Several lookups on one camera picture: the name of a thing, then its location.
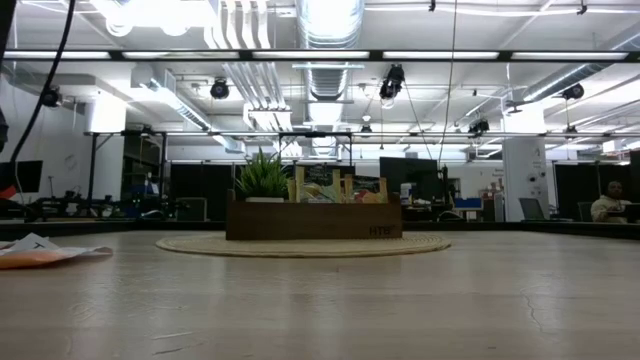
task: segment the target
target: person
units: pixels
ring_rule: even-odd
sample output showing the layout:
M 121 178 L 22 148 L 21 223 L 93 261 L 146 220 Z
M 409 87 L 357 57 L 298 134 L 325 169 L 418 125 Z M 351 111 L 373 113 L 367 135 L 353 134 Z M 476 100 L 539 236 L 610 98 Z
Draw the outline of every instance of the person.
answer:
M 631 204 L 630 201 L 621 200 L 622 184 L 619 181 L 611 181 L 607 186 L 606 195 L 600 196 L 591 205 L 591 218 L 593 222 L 606 222 L 614 224 L 626 224 L 627 218 L 609 216 L 609 211 L 624 211 L 624 206 Z

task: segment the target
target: pipe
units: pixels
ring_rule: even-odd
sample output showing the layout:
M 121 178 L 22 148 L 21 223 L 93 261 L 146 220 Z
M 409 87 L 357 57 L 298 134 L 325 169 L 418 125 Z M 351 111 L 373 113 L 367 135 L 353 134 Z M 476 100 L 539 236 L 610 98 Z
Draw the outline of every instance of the pipe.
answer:
M 236 34 L 236 1 L 225 0 L 225 4 L 227 4 L 227 40 L 232 49 L 240 49 L 242 46 Z
M 282 87 L 280 86 L 280 82 L 278 81 L 278 73 L 276 72 L 276 64 L 275 63 L 267 63 L 267 69 L 269 69 L 267 75 L 270 76 L 271 84 L 274 85 L 273 90 L 276 94 L 276 98 L 278 99 L 278 105 L 280 109 L 286 109 L 287 104 L 284 101 L 284 93 L 282 92 Z
M 269 76 L 267 75 L 267 71 L 265 70 L 266 64 L 260 63 L 256 64 L 256 70 L 258 70 L 258 74 L 264 83 L 264 87 L 267 89 L 267 93 L 269 95 L 269 108 L 277 109 L 278 108 L 278 99 L 276 98 L 275 91 L 271 82 L 269 81 Z
M 617 36 L 607 41 L 600 47 L 604 51 L 638 51 L 640 50 L 640 22 L 627 28 Z M 588 63 L 583 65 L 567 65 L 547 76 L 538 83 L 527 87 L 520 94 L 514 94 L 514 98 L 520 98 L 516 104 L 532 103 L 543 100 L 549 96 L 560 93 L 561 91 L 589 78 L 592 75 L 608 68 L 611 63 Z M 500 99 L 492 99 L 485 102 L 476 109 L 479 113 L 489 113 L 498 109 L 501 105 Z
M 255 49 L 256 43 L 253 41 L 253 24 L 251 19 L 251 2 L 240 0 L 242 5 L 242 40 L 248 49 Z
M 267 103 L 267 98 L 262 93 L 262 87 L 260 86 L 260 82 L 256 78 L 255 73 L 251 69 L 251 66 L 247 63 L 242 63 L 242 64 L 239 64 L 239 67 L 242 74 L 245 76 L 249 84 L 253 87 L 253 93 L 258 98 L 261 108 L 267 109 L 269 107 L 269 104 Z
M 296 9 L 304 48 L 356 47 L 364 17 L 364 0 L 298 0 Z M 343 95 L 349 77 L 348 70 L 315 69 L 305 72 L 309 93 L 313 98 L 335 101 Z M 324 108 L 309 106 L 309 113 L 312 118 L 314 113 L 321 116 L 320 113 L 326 110 Z M 340 116 L 342 109 L 332 109 L 331 112 Z
M 269 19 L 267 14 L 267 2 L 266 0 L 257 0 L 256 3 L 258 5 L 258 41 L 260 42 L 261 48 L 268 49 L 271 47 L 271 44 L 269 44 L 267 26 L 267 21 Z
M 258 100 L 257 95 L 253 92 L 253 89 L 251 88 L 251 86 L 249 86 L 249 82 L 245 78 L 243 72 L 238 69 L 237 65 L 238 64 L 224 64 L 223 68 L 225 69 L 227 74 L 229 74 L 230 76 L 236 79 L 235 80 L 237 81 L 236 86 L 244 88 L 244 92 L 247 95 L 247 97 L 245 97 L 244 99 L 248 101 L 251 104 L 251 106 L 253 106 L 254 109 L 259 109 L 260 101 Z

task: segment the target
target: round woven mat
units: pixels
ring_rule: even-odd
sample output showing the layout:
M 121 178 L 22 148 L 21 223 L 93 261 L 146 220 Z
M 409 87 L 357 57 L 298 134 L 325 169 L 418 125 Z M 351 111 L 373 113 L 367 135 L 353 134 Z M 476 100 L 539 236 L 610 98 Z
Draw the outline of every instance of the round woven mat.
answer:
M 451 242 L 422 232 L 397 239 L 227 241 L 224 232 L 176 236 L 156 245 L 165 250 L 221 256 L 324 258 L 415 254 L 443 250 Z

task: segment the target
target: black cable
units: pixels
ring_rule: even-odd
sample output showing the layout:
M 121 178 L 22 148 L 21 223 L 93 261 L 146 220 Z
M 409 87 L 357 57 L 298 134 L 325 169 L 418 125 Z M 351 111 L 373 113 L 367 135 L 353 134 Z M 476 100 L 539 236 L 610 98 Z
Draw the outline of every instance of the black cable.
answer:
M 447 110 L 444 115 L 444 129 L 442 130 L 442 139 L 440 140 L 440 154 L 438 155 L 438 167 L 442 159 L 442 149 L 444 148 L 444 137 L 447 133 L 447 125 L 449 125 L 449 107 L 451 104 L 451 82 L 453 81 L 453 65 L 456 51 L 456 26 L 458 22 L 458 0 L 453 7 L 453 39 L 451 41 L 451 68 L 449 69 L 449 89 L 447 90 Z
M 422 136 L 422 142 L 424 143 L 424 147 L 427 148 L 427 153 L 429 153 L 429 159 L 433 160 L 433 156 L 431 156 L 431 150 L 429 150 L 429 145 L 427 144 L 427 139 L 424 138 L 424 131 L 422 131 L 422 125 L 420 125 L 420 120 L 418 120 L 418 114 L 416 114 L 416 109 L 413 107 L 413 100 L 411 99 L 411 93 L 409 92 L 409 85 L 407 85 L 407 81 L 404 82 L 404 89 L 407 91 L 407 96 L 409 97 L 409 105 L 411 105 L 411 110 L 413 111 L 413 118 L 416 120 L 416 125 L 418 125 L 418 130 L 420 130 L 420 135 Z
M 58 46 L 58 51 L 56 52 L 56 57 L 53 59 L 53 63 L 51 64 L 51 70 L 49 70 L 49 75 L 47 76 L 47 80 L 42 87 L 42 91 L 40 92 L 40 97 L 38 97 L 38 102 L 36 103 L 36 107 L 33 110 L 33 114 L 31 115 L 31 119 L 27 124 L 27 128 L 24 130 L 24 133 L 20 137 L 18 144 L 16 144 L 15 149 L 13 150 L 13 154 L 11 154 L 11 168 L 17 169 L 16 160 L 18 159 L 18 155 L 20 154 L 20 150 L 24 146 L 24 143 L 27 141 L 33 126 L 38 119 L 38 115 L 40 114 L 40 110 L 42 109 L 42 103 L 45 98 L 45 94 L 47 90 L 51 87 L 51 83 L 53 82 L 53 78 L 56 75 L 56 71 L 58 70 L 58 64 L 60 63 L 60 59 L 62 58 L 62 52 L 64 51 L 65 46 L 67 45 L 67 38 L 69 37 L 69 31 L 71 30 L 71 22 L 73 21 L 73 11 L 76 7 L 76 0 L 69 0 L 69 11 L 67 12 L 67 19 L 64 24 L 64 30 L 62 32 L 62 38 L 60 39 L 60 46 Z

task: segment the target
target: wall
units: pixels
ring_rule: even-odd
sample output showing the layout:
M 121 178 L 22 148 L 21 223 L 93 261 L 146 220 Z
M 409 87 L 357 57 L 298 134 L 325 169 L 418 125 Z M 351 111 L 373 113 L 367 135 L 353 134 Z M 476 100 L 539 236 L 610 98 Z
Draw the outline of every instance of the wall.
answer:
M 0 153 L 0 162 L 8 162 L 20 136 L 29 122 L 37 97 L 10 85 L 5 77 L 0 79 L 0 106 L 9 124 L 9 141 Z M 42 108 L 40 116 L 18 161 L 42 160 L 42 176 L 38 193 L 24 194 L 29 199 L 51 196 L 49 176 L 53 177 L 55 196 L 63 196 L 66 190 L 80 187 L 86 195 L 89 183 L 91 139 L 83 135 L 86 119 L 74 118 L 74 112 L 64 108 Z

